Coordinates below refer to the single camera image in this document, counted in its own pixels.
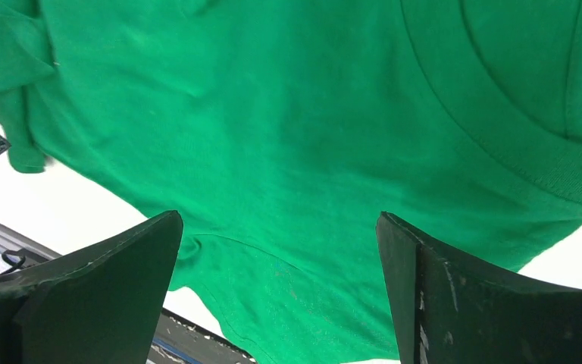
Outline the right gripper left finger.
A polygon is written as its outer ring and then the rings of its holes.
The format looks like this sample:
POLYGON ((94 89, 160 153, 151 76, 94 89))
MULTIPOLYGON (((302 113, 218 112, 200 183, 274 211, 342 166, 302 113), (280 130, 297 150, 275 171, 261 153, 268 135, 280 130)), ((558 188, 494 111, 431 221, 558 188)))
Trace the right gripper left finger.
POLYGON ((144 363, 183 235, 163 212, 0 276, 0 363, 144 363))

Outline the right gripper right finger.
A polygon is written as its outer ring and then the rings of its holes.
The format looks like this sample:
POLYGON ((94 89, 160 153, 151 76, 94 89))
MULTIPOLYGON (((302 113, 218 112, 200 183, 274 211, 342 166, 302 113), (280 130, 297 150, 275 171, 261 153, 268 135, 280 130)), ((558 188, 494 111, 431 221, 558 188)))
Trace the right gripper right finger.
POLYGON ((500 268, 394 214, 377 220, 403 363, 582 363, 582 290, 500 268))

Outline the green t shirt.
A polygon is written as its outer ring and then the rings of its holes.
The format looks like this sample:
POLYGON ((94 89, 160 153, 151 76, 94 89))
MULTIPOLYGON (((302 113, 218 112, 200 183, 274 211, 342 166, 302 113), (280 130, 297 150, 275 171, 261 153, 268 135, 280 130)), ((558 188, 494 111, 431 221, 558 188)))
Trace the green t shirt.
POLYGON ((512 271, 582 225, 582 1, 0 1, 0 125, 177 210, 259 362, 398 359, 381 212, 512 271))

